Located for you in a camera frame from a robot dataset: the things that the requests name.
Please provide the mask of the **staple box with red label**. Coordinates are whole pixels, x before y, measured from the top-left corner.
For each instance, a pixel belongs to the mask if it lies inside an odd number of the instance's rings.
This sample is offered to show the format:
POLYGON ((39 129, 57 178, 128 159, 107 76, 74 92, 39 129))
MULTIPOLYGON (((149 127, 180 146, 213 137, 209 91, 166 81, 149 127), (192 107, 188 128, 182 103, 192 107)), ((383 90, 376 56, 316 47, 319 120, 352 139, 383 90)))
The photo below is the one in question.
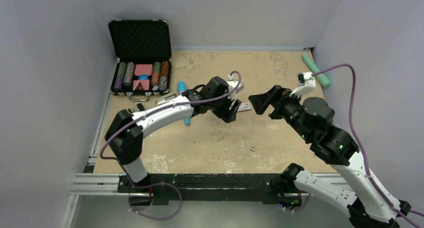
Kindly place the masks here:
POLYGON ((251 104, 250 103, 241 103, 238 107, 238 112, 248 111, 251 110, 251 104))

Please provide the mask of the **grey-green stapler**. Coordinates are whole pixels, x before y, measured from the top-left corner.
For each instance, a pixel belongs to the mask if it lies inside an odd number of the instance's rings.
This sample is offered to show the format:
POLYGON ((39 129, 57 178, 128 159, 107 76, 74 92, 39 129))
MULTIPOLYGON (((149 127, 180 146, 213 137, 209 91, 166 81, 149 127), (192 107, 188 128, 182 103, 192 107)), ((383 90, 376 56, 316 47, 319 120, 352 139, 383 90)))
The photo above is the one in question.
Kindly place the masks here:
POLYGON ((163 95, 162 97, 156 99, 156 104, 157 105, 161 105, 164 104, 166 102, 169 102, 170 100, 174 99, 176 97, 176 94, 171 92, 171 93, 167 93, 165 95, 163 95))

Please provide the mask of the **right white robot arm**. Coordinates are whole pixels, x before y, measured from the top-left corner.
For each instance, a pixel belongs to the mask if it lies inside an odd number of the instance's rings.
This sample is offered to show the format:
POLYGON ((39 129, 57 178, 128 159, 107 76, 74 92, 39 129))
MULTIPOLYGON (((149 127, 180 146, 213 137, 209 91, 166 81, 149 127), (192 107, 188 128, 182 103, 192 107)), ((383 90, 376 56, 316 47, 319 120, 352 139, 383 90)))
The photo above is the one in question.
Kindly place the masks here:
POLYGON ((271 119, 284 119, 324 163, 336 170, 349 185, 342 188, 302 166, 291 163, 281 174, 283 191, 308 192, 346 215, 354 227, 398 227, 396 217, 407 215, 408 202, 394 198, 386 189, 376 189, 377 180, 366 171, 358 144, 345 130, 333 124, 335 111, 318 97, 302 101, 290 89, 273 86, 263 94, 249 96, 255 112, 269 107, 271 119))

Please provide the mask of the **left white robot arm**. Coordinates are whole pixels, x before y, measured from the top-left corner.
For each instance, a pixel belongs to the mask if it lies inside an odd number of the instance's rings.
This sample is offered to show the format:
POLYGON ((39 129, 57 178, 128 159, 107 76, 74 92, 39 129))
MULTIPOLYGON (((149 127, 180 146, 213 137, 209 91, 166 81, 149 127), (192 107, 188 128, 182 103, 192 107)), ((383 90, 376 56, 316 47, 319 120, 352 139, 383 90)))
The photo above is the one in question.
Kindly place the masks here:
POLYGON ((145 138, 170 124, 208 111, 225 123, 235 121, 241 104, 235 95, 243 88, 241 80, 232 75, 227 81, 215 76, 207 84, 187 89, 153 108, 132 113, 126 109, 119 111, 104 137, 105 147, 111 148, 112 159, 126 173, 130 187, 144 192, 150 184, 150 174, 141 158, 145 138))

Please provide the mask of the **mint green tube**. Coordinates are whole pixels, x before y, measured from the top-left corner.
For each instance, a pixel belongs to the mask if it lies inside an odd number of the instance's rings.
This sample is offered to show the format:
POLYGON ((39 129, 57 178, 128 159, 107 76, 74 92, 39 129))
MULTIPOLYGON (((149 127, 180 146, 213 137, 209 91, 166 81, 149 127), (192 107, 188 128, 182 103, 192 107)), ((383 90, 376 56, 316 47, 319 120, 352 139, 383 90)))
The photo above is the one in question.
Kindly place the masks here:
MULTIPOLYGON (((320 69, 308 55, 302 54, 301 58, 313 73, 318 73, 320 71, 320 69)), ((316 78, 323 87, 328 87, 331 84, 329 78, 325 74, 319 74, 316 76, 316 78)))

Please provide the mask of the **blue cylindrical tube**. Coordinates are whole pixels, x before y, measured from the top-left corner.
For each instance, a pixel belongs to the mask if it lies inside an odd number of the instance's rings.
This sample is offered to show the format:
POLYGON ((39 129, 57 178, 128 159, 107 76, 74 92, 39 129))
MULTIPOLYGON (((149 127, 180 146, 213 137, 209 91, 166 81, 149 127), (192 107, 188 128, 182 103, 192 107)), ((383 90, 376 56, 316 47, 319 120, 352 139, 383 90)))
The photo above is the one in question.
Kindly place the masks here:
MULTIPOLYGON (((184 91, 187 90, 186 84, 184 81, 179 81, 177 84, 177 91, 181 95, 184 91)), ((189 126, 191 124, 190 118, 187 118, 184 120, 184 123, 186 126, 189 126)))

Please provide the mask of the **black poker chip case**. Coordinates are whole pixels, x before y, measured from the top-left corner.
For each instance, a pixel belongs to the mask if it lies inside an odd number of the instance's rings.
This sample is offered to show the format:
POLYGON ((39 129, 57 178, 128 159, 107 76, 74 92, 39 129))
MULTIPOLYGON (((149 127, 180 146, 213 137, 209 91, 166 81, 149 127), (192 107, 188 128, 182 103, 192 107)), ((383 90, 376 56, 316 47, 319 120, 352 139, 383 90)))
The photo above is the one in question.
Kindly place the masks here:
POLYGON ((110 20, 107 24, 117 64, 114 69, 110 94, 115 96, 161 96, 168 94, 172 77, 172 50, 167 20, 110 20), (149 75, 149 88, 134 87, 139 77, 132 72, 129 85, 125 85, 126 71, 120 72, 121 63, 154 65, 167 62, 169 69, 165 86, 154 88, 149 75))

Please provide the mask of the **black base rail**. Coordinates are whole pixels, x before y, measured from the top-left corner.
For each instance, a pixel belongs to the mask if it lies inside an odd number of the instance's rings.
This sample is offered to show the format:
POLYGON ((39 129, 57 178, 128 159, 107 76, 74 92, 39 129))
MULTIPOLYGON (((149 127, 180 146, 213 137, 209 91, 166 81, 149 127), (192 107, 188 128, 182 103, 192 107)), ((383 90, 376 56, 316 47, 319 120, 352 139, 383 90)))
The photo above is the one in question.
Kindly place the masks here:
POLYGON ((127 197, 131 205, 168 205, 171 201, 258 201, 278 204, 307 195, 284 181, 279 173, 152 174, 153 188, 134 188, 124 174, 82 173, 71 193, 86 196, 127 197))

